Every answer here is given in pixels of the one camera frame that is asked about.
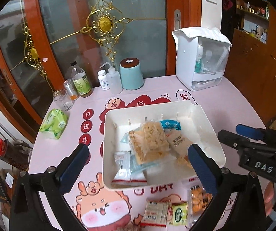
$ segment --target gold ornamental decoration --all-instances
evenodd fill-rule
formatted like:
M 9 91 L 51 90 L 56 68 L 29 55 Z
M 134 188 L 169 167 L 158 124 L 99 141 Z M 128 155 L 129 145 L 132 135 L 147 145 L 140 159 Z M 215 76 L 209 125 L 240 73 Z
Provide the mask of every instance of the gold ornamental decoration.
M 96 0 L 95 5 L 91 6 L 91 12 L 86 19 L 85 27 L 50 44 L 78 33 L 88 34 L 92 40 L 106 49 L 106 56 L 115 67 L 114 58 L 116 51 L 114 46 L 119 42 L 119 38 L 125 30 L 125 24 L 138 20 L 166 20 L 166 18 L 126 18 L 123 16 L 122 11 L 112 4 L 112 1 Z
M 51 85 L 48 81 L 47 72 L 44 70 L 42 62 L 38 56 L 37 50 L 35 48 L 35 45 L 34 45 L 34 42 L 32 39 L 32 35 L 30 34 L 30 29 L 24 19 L 21 0 L 20 0 L 20 10 L 21 10 L 21 15 L 22 15 L 22 19 L 23 19 L 23 35 L 25 35 L 24 48 L 23 48 L 24 58 L 15 67 L 17 67 L 19 64 L 21 64 L 23 62 L 26 62 L 29 66 L 33 67 L 34 69 L 36 69 L 40 72 L 40 76 L 46 80 L 49 87 L 54 92 L 54 89 L 51 87 Z

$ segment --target white tray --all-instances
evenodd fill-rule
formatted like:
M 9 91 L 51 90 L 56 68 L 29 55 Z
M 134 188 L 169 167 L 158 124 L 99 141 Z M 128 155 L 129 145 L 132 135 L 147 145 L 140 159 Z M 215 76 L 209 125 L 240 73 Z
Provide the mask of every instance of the white tray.
M 123 190 L 141 187 L 111 184 L 117 173 L 114 152 L 130 150 L 129 144 L 121 143 L 124 134 L 138 128 L 146 120 L 177 120 L 181 124 L 182 134 L 197 143 L 204 153 L 211 157 L 219 167 L 226 163 L 226 157 L 217 136 L 200 105 L 189 100 L 167 102 L 131 108 L 110 110 L 105 117 L 103 145 L 103 183 L 107 189 Z M 145 171 L 148 185 L 164 185 L 195 176 L 193 169 L 177 165 L 175 160 Z

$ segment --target door handle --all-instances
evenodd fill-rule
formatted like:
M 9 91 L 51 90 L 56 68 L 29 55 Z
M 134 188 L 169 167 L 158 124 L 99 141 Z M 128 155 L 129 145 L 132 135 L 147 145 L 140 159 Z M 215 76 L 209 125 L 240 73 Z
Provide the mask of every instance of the door handle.
M 8 77 L 8 74 L 7 74 L 7 72 L 6 72 L 5 69 L 3 69 L 3 74 L 4 74 L 4 77 L 5 77 L 5 79 L 7 80 L 7 82 L 10 84 L 10 86 L 13 86 L 13 83 L 12 83 L 12 81 L 10 80 L 10 78 Z
M 181 11 L 176 9 L 174 11 L 174 30 L 178 30 L 181 28 Z

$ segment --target bottle cap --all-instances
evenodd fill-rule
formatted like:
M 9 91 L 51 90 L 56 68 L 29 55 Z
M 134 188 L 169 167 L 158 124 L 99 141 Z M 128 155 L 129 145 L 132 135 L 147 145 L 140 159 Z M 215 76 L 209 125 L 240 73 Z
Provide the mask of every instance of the bottle cap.
M 108 69 L 108 73 L 109 74 L 114 74 L 116 71 L 115 71 L 115 68 L 109 68 Z
M 72 62 L 70 65 L 73 67 L 73 66 L 75 66 L 76 64 L 77 64 L 77 62 L 74 61 L 74 62 Z
M 97 72 L 99 76 L 103 76 L 106 74 L 106 70 L 100 70 L 99 72 Z
M 0 157 L 5 155 L 6 149 L 5 142 L 0 138 Z

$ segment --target red lid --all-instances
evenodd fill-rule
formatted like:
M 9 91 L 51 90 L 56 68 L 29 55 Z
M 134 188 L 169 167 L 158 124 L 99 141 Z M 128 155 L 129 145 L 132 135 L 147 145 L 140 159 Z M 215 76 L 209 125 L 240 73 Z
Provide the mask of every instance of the red lid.
M 5 142 L 0 138 L 0 157 L 4 156 L 6 153 Z

